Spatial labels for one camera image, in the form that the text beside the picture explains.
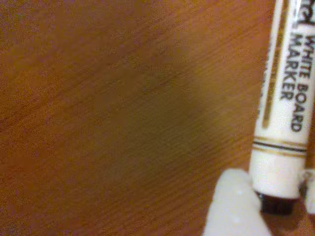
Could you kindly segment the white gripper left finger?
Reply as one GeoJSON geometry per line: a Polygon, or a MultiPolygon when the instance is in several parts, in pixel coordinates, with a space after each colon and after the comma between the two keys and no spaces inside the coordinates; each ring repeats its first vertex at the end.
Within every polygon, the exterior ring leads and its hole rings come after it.
{"type": "Polygon", "coordinates": [[[217,181],[209,206],[205,236],[269,236],[261,201],[242,169],[225,170],[217,181]]]}

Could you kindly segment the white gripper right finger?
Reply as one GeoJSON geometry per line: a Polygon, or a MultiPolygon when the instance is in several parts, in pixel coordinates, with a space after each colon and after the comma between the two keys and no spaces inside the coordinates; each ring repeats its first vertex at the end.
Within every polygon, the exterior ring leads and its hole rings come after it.
{"type": "Polygon", "coordinates": [[[309,214],[315,213],[315,170],[306,169],[304,172],[304,179],[306,184],[306,195],[304,205],[309,214]]]}

